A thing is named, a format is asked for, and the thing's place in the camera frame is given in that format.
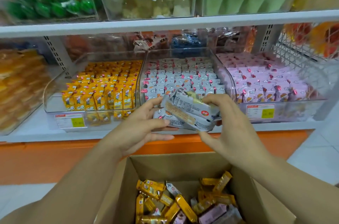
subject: floor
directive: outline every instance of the floor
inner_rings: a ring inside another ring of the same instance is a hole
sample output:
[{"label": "floor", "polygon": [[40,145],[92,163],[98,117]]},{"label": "floor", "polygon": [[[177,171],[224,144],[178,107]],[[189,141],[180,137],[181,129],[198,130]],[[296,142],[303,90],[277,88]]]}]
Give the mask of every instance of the floor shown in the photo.
[{"label": "floor", "polygon": [[[329,123],[315,131],[288,162],[330,184],[339,183],[339,125]],[[55,184],[0,186],[0,219],[13,210],[40,200]]]}]

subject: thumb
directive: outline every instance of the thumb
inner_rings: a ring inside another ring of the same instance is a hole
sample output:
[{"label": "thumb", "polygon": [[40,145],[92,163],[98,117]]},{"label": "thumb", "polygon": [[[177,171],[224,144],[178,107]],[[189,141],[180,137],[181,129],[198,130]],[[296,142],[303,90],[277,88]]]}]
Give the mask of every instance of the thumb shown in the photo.
[{"label": "thumb", "polygon": [[201,140],[214,151],[217,151],[221,144],[218,138],[211,137],[207,132],[198,131]]},{"label": "thumb", "polygon": [[167,127],[169,123],[168,119],[148,119],[142,123],[142,130],[149,133],[153,129]]}]

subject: yellow price sticker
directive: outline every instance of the yellow price sticker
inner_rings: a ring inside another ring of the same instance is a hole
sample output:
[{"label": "yellow price sticker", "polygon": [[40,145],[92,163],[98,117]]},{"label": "yellow price sticker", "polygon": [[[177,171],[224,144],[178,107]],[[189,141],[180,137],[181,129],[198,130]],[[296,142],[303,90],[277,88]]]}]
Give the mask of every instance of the yellow price sticker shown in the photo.
[{"label": "yellow price sticker", "polygon": [[72,118],[71,120],[74,128],[82,128],[85,126],[83,118]]},{"label": "yellow price sticker", "polygon": [[274,109],[264,109],[261,114],[262,119],[273,119],[274,118]]}]

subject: open cardboard box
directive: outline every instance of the open cardboard box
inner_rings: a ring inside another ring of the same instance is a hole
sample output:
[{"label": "open cardboard box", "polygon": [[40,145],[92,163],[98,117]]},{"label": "open cardboard box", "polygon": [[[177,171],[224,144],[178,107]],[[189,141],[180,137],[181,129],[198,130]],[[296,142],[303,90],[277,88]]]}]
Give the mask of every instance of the open cardboard box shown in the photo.
[{"label": "open cardboard box", "polygon": [[95,224],[134,224],[138,179],[171,182],[189,202],[197,196],[200,178],[220,178],[226,170],[233,176],[227,189],[235,195],[246,223],[294,223],[293,214],[267,190],[260,185],[258,190],[258,184],[246,173],[231,166],[219,154],[207,152],[133,155],[122,160]]}]

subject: white shelf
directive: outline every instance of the white shelf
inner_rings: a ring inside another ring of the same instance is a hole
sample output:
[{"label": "white shelf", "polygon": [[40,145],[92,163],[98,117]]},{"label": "white shelf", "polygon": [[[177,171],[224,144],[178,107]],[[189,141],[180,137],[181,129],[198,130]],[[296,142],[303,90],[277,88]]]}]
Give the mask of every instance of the white shelf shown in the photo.
[{"label": "white shelf", "polygon": [[[115,128],[119,122],[114,122],[105,126],[105,129]],[[276,131],[276,130],[302,130],[316,129],[324,125],[324,121],[314,121],[310,119],[306,122],[294,123],[263,123],[254,124],[256,131]],[[89,140],[101,139],[108,130],[100,131],[83,131],[83,132],[65,132],[61,129],[50,129],[48,117],[42,106],[40,106],[28,119],[26,119],[16,130],[8,136],[1,136],[0,141],[8,143],[20,142],[44,142],[44,141],[65,141],[65,140]],[[221,127],[215,127],[213,133],[220,133]],[[170,134],[194,134],[195,131],[180,129],[176,132],[166,132]]]},{"label": "white shelf", "polygon": [[339,10],[0,27],[0,38],[339,21]]}]

